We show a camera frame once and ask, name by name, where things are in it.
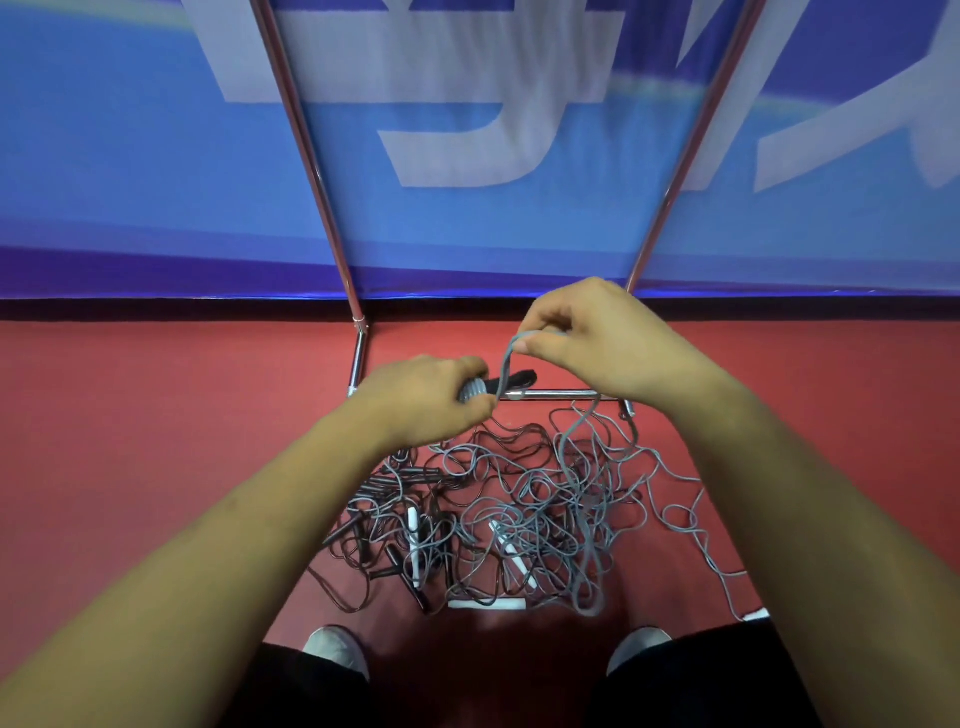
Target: leg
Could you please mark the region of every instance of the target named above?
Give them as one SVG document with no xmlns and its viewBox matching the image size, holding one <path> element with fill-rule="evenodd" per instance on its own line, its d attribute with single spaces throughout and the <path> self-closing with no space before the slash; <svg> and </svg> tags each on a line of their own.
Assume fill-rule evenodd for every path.
<svg viewBox="0 0 960 728">
<path fill-rule="evenodd" d="M 613 666 L 586 726 L 821 725 L 769 619 L 662 642 Z"/>
<path fill-rule="evenodd" d="M 317 630 L 303 652 L 262 644 L 220 728 L 379 725 L 359 645 L 341 628 Z"/>
</svg>

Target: finger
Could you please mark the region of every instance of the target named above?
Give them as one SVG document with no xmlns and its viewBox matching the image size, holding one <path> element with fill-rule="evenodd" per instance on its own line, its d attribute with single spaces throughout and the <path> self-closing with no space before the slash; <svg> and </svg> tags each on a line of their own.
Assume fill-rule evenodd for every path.
<svg viewBox="0 0 960 728">
<path fill-rule="evenodd" d="M 475 376 L 487 375 L 487 362 L 479 356 L 461 356 L 457 359 L 457 365 L 457 372 L 463 377 L 461 384 Z"/>
<path fill-rule="evenodd" d="M 539 331 L 546 326 L 556 326 L 564 330 L 573 322 L 573 299 L 577 296 L 580 283 L 558 288 L 544 293 L 530 306 L 517 333 Z"/>
<path fill-rule="evenodd" d="M 569 368 L 570 338 L 562 333 L 535 333 L 514 344 L 514 352 L 535 356 L 564 369 Z"/>
<path fill-rule="evenodd" d="M 496 407 L 496 397 L 493 395 L 477 395 L 470 398 L 466 403 L 459 407 L 460 416 L 463 418 L 463 428 L 466 432 L 471 427 L 479 425 L 488 420 Z"/>
</svg>

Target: white sneaker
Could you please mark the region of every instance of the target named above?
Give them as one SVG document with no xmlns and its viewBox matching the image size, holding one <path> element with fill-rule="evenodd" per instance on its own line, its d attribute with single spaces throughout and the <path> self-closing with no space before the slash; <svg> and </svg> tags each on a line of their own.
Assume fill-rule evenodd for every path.
<svg viewBox="0 0 960 728">
<path fill-rule="evenodd" d="M 607 674 L 616 670 L 628 660 L 636 657 L 640 652 L 658 644 L 671 642 L 670 635 L 658 627 L 640 627 L 635 629 L 616 646 L 610 662 L 607 664 Z"/>
<path fill-rule="evenodd" d="M 363 656 L 363 648 L 344 627 L 321 627 L 306 641 L 303 651 L 322 657 L 331 663 L 359 672 L 370 682 L 370 668 Z"/>
</svg>

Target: person's right hand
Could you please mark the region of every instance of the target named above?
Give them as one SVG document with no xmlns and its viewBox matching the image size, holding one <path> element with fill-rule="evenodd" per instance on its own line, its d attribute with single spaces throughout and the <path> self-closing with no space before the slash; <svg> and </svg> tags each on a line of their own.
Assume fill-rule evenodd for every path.
<svg viewBox="0 0 960 728">
<path fill-rule="evenodd" d="M 633 295 L 602 279 L 544 294 L 519 331 L 542 333 L 517 341 L 514 352 L 563 367 L 601 394 L 661 411 L 725 375 Z"/>
</svg>

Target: metal pole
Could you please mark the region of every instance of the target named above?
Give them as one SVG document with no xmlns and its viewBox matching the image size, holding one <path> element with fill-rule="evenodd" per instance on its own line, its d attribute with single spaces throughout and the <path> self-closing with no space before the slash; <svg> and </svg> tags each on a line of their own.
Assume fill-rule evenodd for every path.
<svg viewBox="0 0 960 728">
<path fill-rule="evenodd" d="M 350 384 L 347 387 L 347 396 L 357 391 L 363 379 L 363 365 L 367 358 L 367 346 L 370 343 L 371 332 L 368 328 L 357 327 L 357 343 L 353 348 L 353 366 L 350 367 Z"/>
<path fill-rule="evenodd" d="M 353 275 L 347 264 L 347 256 L 344 255 L 343 240 L 340 237 L 340 231 L 337 229 L 333 209 L 326 194 L 324 178 L 320 173 L 320 164 L 317 162 L 317 154 L 313 148 L 310 130 L 306 124 L 306 116 L 303 114 L 303 106 L 300 103 L 300 94 L 297 91 L 297 84 L 290 69 L 290 61 L 283 47 L 283 38 L 280 36 L 280 30 L 276 25 L 274 8 L 271 6 L 270 0 L 251 0 L 251 7 L 253 8 L 253 14 L 256 16 L 256 24 L 260 29 L 263 44 L 267 49 L 267 56 L 270 57 L 270 66 L 274 69 L 276 87 L 280 91 L 280 98 L 283 100 L 283 107 L 286 109 L 287 119 L 290 121 L 290 131 L 293 132 L 297 141 L 300 159 L 303 161 L 307 179 L 310 180 L 310 189 L 313 191 L 317 210 L 324 221 L 326 239 L 330 242 L 330 250 L 333 252 L 333 259 L 337 263 L 340 280 L 347 292 L 353 322 L 357 326 L 357 331 L 366 332 L 367 320 L 364 317 L 363 308 L 360 306 L 360 299 L 353 283 Z"/>
<path fill-rule="evenodd" d="M 693 130 L 687 138 L 686 146 L 680 155 L 680 161 L 674 170 L 673 179 L 670 181 L 670 186 L 666 188 L 663 200 L 660 202 L 660 207 L 657 208 L 657 214 L 654 215 L 650 229 L 647 231 L 646 237 L 643 238 L 639 253 L 636 255 L 634 268 L 630 272 L 630 277 L 627 278 L 626 288 L 630 293 L 633 293 L 634 289 L 636 289 L 636 284 L 639 282 L 640 276 L 643 275 L 643 269 L 646 268 L 647 261 L 650 260 L 654 246 L 657 245 L 657 240 L 660 238 L 663 226 L 666 225 L 667 218 L 670 216 L 673 204 L 677 202 L 677 198 L 684 188 L 686 175 L 693 165 L 693 160 L 697 157 L 697 152 L 700 151 L 700 146 L 703 144 L 704 137 L 707 135 L 710 122 L 713 121 L 717 107 L 720 106 L 720 101 L 727 92 L 733 71 L 736 70 L 740 59 L 743 58 L 743 52 L 747 48 L 747 43 L 750 42 L 750 37 L 754 34 L 756 22 L 759 20 L 760 14 L 763 12 L 766 4 L 766 0 L 747 0 L 746 5 L 743 6 L 743 10 L 740 12 L 740 19 L 736 23 L 733 37 L 727 46 L 727 51 L 723 59 L 720 61 L 720 67 L 717 69 L 716 75 L 713 77 L 713 81 L 707 89 L 704 103 L 700 106 L 700 112 L 697 114 L 697 120 L 693 124 Z"/>
</svg>

